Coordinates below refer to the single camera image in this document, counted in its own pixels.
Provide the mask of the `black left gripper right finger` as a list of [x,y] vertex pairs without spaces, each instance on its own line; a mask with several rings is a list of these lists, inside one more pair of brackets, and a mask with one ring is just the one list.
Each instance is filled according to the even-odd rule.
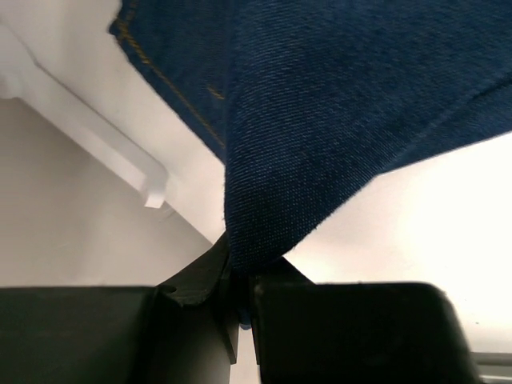
[[288,262],[250,281],[264,383],[477,383],[457,315],[420,282],[315,284]]

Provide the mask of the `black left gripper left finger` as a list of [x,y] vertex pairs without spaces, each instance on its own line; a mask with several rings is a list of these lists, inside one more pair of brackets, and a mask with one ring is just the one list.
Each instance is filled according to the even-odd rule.
[[237,354],[226,238],[157,286],[1,291],[4,383],[227,383]]

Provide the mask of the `dark blue denim trousers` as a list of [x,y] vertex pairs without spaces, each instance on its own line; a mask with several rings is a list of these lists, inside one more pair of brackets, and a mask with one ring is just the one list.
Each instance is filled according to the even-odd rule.
[[508,1],[124,1],[109,31],[224,163],[239,276],[376,176],[511,129]]

